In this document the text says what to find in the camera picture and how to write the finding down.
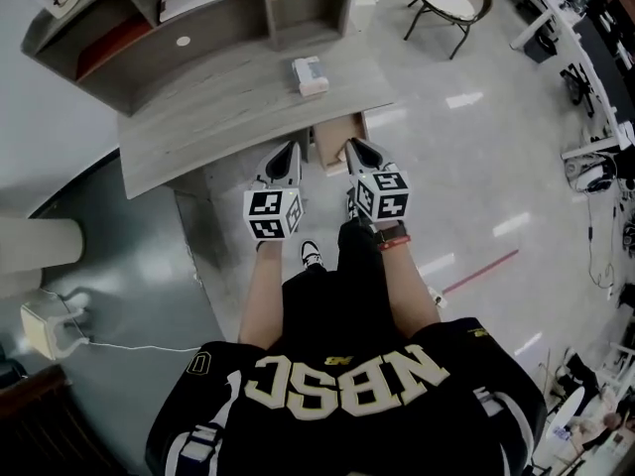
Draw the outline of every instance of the shoe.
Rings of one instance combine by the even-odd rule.
[[[305,270],[311,265],[324,266],[324,261],[321,259],[318,245],[313,240],[305,240],[300,248],[300,254],[302,256],[302,264],[305,266]]]
[[[352,220],[359,216],[359,212],[357,211],[357,205],[355,204],[355,189],[352,188],[346,193],[346,220]]]

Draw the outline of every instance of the white cable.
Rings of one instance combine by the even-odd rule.
[[[62,302],[62,305],[66,308],[66,310],[68,310],[68,313],[70,312],[70,308],[68,308],[68,305],[66,304],[66,302],[64,301],[64,299],[62,298],[61,295],[58,295],[55,291],[49,291],[49,290],[45,290],[44,288],[40,288],[40,291],[45,292],[47,295],[52,295],[54,297],[56,297],[59,301]],[[81,328],[79,327],[79,324],[77,324],[77,321],[75,321],[75,319],[72,320],[72,322],[75,325],[75,328],[77,328],[77,331],[79,331],[79,333],[81,333],[81,336],[84,338],[87,338],[89,340],[88,344],[89,345],[100,345],[102,347],[115,347],[117,349],[125,349],[126,351],[137,351],[139,349],[157,349],[159,351],[170,351],[173,353],[190,353],[192,351],[197,351],[198,349],[200,349],[200,346],[198,347],[191,347],[189,349],[171,349],[169,347],[159,347],[157,345],[141,345],[139,347],[126,347],[124,345],[116,345],[116,344],[107,344],[105,342],[92,342],[90,340],[90,337],[87,337],[84,332],[81,330]]]
[[[189,353],[197,351],[199,347],[191,347],[190,349],[170,349],[168,347],[159,347],[157,345],[141,345],[139,347],[126,347],[123,345],[106,344],[104,342],[89,342],[89,345],[101,345],[103,347],[116,347],[117,349],[125,349],[127,351],[137,351],[138,349],[158,349],[159,351],[171,351],[173,353]]]

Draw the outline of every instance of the small box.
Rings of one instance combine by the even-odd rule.
[[[247,190],[242,216],[256,241],[286,240],[305,213],[298,188]]]
[[[410,182],[403,171],[352,177],[355,204],[373,222],[402,220],[408,213]]]
[[[327,176],[348,172],[344,145],[349,139],[366,139],[361,113],[341,116],[314,125],[314,142]]]
[[[293,68],[302,97],[309,97],[328,91],[328,79],[326,79],[322,71],[318,57],[295,59]]]

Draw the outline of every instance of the wooden desk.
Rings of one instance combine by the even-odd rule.
[[[288,34],[281,39],[295,46],[282,52],[255,41],[188,65],[134,116],[119,117],[128,198],[258,143],[394,101],[362,36],[305,26]],[[309,56],[319,57],[330,83],[314,99],[298,92],[291,67]]]

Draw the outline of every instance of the computer desk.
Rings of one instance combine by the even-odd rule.
[[[308,34],[280,52],[266,41],[188,66],[132,117],[119,117],[128,198],[241,150],[394,102],[362,35]],[[327,93],[304,99],[293,59],[318,56]]]
[[[616,146],[626,148],[629,142],[620,124],[635,119],[635,108],[608,49],[588,19],[584,19],[573,10],[565,11],[561,8],[562,0],[541,1],[547,7],[545,12],[514,39],[510,47],[513,50],[522,49],[543,25],[552,18],[556,20],[562,31],[561,39],[572,45],[575,61],[571,63],[580,64],[584,69],[612,134],[610,138],[565,152],[562,158],[571,159]],[[600,127],[603,127],[604,121],[601,116],[595,118],[595,123],[598,120]],[[595,128],[589,134],[595,135],[596,131]]]

